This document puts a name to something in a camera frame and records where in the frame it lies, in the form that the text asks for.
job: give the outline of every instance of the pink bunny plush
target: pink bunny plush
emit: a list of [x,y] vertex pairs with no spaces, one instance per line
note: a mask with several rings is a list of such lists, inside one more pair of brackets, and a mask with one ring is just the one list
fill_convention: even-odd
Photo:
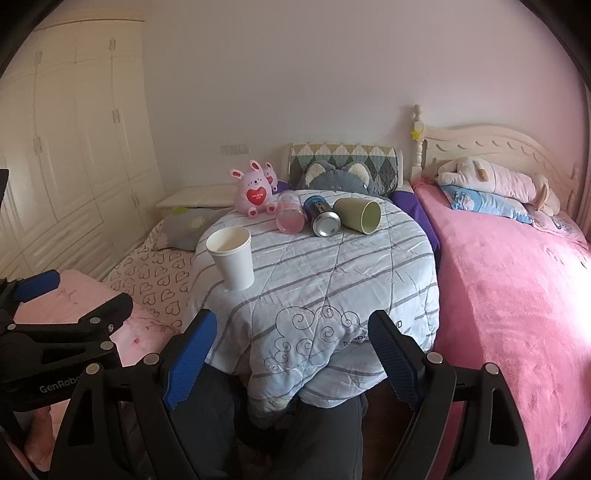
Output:
[[263,169],[263,173],[265,174],[265,178],[269,181],[269,184],[271,185],[271,190],[273,190],[273,193],[275,193],[277,191],[277,175],[275,173],[275,170],[273,170],[273,165],[271,165],[269,162],[265,163],[266,168]]
[[272,202],[271,184],[267,180],[262,167],[255,160],[249,162],[251,171],[242,173],[240,170],[231,169],[230,175],[240,179],[238,190],[234,195],[234,208],[250,218],[259,213],[275,213],[275,204]]

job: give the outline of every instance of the white wardrobe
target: white wardrobe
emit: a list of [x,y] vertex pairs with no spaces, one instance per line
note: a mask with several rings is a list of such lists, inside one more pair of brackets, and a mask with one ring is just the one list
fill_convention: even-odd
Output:
[[141,29],[35,31],[0,79],[0,277],[73,268],[101,280],[159,221]]

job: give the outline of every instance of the bed frame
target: bed frame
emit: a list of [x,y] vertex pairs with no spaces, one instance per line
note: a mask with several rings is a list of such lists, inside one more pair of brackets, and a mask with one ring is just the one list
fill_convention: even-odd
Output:
[[580,166],[567,174],[558,159],[531,137],[500,125],[467,125],[436,128],[423,123],[422,108],[414,106],[414,155],[411,181],[435,178],[439,167],[450,160],[477,155],[490,162],[532,175],[541,173],[570,217],[576,213]]

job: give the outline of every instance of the blue can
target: blue can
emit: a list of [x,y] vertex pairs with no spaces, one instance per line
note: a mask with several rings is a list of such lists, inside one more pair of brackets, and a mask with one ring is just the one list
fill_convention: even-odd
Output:
[[317,236],[333,236],[340,230],[340,218],[333,212],[326,199],[312,195],[304,202],[304,213]]

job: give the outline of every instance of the white and gray striped blanket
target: white and gray striped blanket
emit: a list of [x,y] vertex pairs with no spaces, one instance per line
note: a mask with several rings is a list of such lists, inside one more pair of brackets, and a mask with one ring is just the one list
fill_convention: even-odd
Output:
[[[321,194],[332,204],[343,192],[302,190],[302,202]],[[402,333],[425,351],[439,326],[439,290],[433,251],[423,230],[392,203],[381,204],[379,230],[344,228],[319,238],[306,225],[285,235],[275,219],[234,211],[203,235],[193,260],[194,283],[183,325],[201,308],[217,316],[217,338],[207,363],[248,375],[251,416],[259,423],[283,411],[298,394],[333,407],[385,378],[368,341],[369,315],[384,309]],[[242,225],[252,236],[255,282],[244,291],[224,288],[205,249],[214,231]]]

